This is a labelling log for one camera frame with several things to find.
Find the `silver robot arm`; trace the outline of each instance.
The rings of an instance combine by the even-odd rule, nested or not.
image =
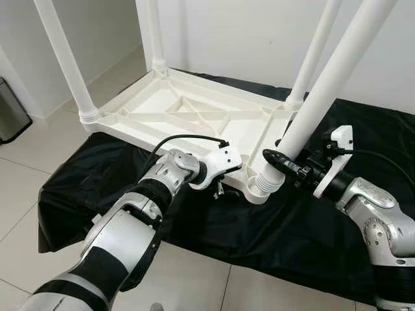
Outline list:
[[[79,263],[39,287],[20,310],[111,310],[117,293],[136,287],[151,265],[161,241],[157,228],[180,188],[191,183],[202,190],[241,165],[231,146],[210,153],[206,163],[170,150],[95,222]]]
[[[387,191],[355,178],[337,208],[358,226],[373,265],[380,310],[415,311],[415,221]]]
[[[342,171],[351,135],[351,126],[327,131],[325,150],[303,152],[295,161],[275,150],[263,155],[296,187],[329,198],[358,225],[373,265],[378,310],[415,311],[415,221],[387,191]]]

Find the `black cable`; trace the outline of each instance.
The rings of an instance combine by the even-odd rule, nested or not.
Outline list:
[[[364,154],[364,155],[368,155],[368,156],[375,156],[375,157],[378,157],[378,158],[386,161],[387,163],[389,163],[393,167],[395,167],[398,171],[400,171],[402,173],[402,175],[404,175],[404,177],[407,179],[408,183],[410,184],[410,186],[412,187],[412,189],[415,193],[415,182],[408,175],[408,173],[406,173],[403,170],[403,168],[401,168],[395,161],[389,159],[388,157],[384,156],[383,154],[378,154],[377,152],[369,151],[369,150],[356,150],[356,149],[354,149],[354,150],[341,150],[341,153],[343,153],[343,152],[344,152],[344,154]]]
[[[156,155],[156,152],[163,146],[167,141],[171,141],[172,139],[176,138],[197,138],[197,139],[206,139],[208,141],[217,141],[219,144],[219,148],[223,148],[226,146],[229,146],[229,143],[225,141],[224,139],[205,136],[205,135],[193,135],[193,134],[178,134],[178,135],[172,135],[164,138],[162,141],[158,143],[157,146],[154,147],[153,151],[151,151],[151,154],[148,156],[147,160],[145,161],[143,165],[143,173],[141,174],[140,179],[145,175],[147,170],[149,169],[149,165],[151,164],[151,161],[153,157]]]

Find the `trash can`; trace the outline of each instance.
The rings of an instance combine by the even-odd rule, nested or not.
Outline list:
[[[32,124],[19,100],[0,77],[0,144],[9,143]]]

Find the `black cloth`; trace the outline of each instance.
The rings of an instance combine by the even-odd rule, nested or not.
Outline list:
[[[285,100],[289,89],[199,75],[266,97]],[[415,176],[415,116],[336,100],[311,137],[351,124],[355,148],[380,152]],[[39,200],[39,251],[58,251],[82,240],[97,213],[105,213],[133,187],[148,152],[104,133],[94,133],[47,181]],[[345,171],[392,193],[415,217],[414,193],[382,160],[354,155]],[[263,205],[227,194],[184,187],[165,215],[164,241],[231,264],[246,266],[348,299],[373,303],[374,277],[360,231],[328,200],[284,185]]]

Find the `white floor tile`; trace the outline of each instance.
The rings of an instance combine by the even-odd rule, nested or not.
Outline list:
[[[17,310],[17,308],[24,303],[27,296],[28,293],[23,290],[19,290],[0,280],[0,310]]]
[[[107,80],[104,76],[101,76],[88,86],[88,90],[95,107],[101,108],[116,97],[125,87],[123,83]],[[77,104],[74,99],[66,102],[63,105],[63,109],[78,114]]]
[[[144,50],[138,47],[107,70],[101,77],[129,86],[147,73]]]
[[[232,266],[222,311],[354,311],[354,301]]]
[[[74,266],[81,243],[57,253],[38,253],[38,213],[33,207],[0,242],[0,279],[28,292]]]
[[[0,146],[0,157],[53,173],[88,135],[78,115],[59,111],[47,126],[35,122],[15,141]]]
[[[0,159],[0,241],[36,203],[49,174]]]
[[[356,302],[356,311],[376,311],[376,310],[377,309],[374,306]]]
[[[218,311],[229,264],[162,243],[141,284],[119,293],[113,311],[149,311],[154,302],[165,311]]]

